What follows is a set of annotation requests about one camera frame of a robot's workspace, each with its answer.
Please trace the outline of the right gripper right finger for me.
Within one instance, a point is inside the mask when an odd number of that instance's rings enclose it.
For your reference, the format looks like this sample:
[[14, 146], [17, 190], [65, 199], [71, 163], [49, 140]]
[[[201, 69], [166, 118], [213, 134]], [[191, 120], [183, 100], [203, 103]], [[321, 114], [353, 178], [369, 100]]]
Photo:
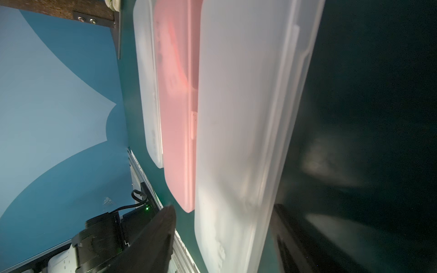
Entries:
[[271, 230], [282, 273], [340, 273], [340, 265], [321, 251], [282, 204], [275, 204]]

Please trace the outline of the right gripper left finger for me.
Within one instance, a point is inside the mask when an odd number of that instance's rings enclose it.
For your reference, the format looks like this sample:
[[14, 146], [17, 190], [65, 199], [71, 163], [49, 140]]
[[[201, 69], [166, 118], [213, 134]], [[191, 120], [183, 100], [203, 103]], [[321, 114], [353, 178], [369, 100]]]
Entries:
[[104, 269], [105, 273], [166, 273], [173, 254], [174, 206], [162, 208], [130, 247]]

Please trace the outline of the clear pencil case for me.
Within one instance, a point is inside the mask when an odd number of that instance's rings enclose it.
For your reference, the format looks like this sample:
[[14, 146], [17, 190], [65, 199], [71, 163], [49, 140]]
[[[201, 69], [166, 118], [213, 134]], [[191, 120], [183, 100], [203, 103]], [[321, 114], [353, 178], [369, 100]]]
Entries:
[[210, 273], [255, 273], [323, 1], [205, 1], [195, 236]]
[[154, 48], [154, 4], [155, 1], [136, 1], [133, 9], [133, 25], [146, 147], [155, 165], [158, 168], [163, 168], [163, 145]]

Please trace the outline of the pink pencil case top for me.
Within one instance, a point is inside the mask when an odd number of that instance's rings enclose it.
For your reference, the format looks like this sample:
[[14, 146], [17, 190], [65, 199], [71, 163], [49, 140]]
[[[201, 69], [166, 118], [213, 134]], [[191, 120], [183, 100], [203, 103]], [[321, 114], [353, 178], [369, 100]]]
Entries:
[[187, 213], [195, 207], [202, 1], [157, 1], [154, 43], [165, 180]]

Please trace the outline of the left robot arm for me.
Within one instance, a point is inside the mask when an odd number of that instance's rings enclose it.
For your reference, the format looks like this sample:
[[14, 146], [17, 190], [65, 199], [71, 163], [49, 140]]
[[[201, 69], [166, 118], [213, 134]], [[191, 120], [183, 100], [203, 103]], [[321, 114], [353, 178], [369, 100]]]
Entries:
[[133, 190], [138, 202], [91, 218], [73, 239], [36, 255], [12, 273], [97, 273], [122, 254], [157, 214], [158, 207], [144, 182]]

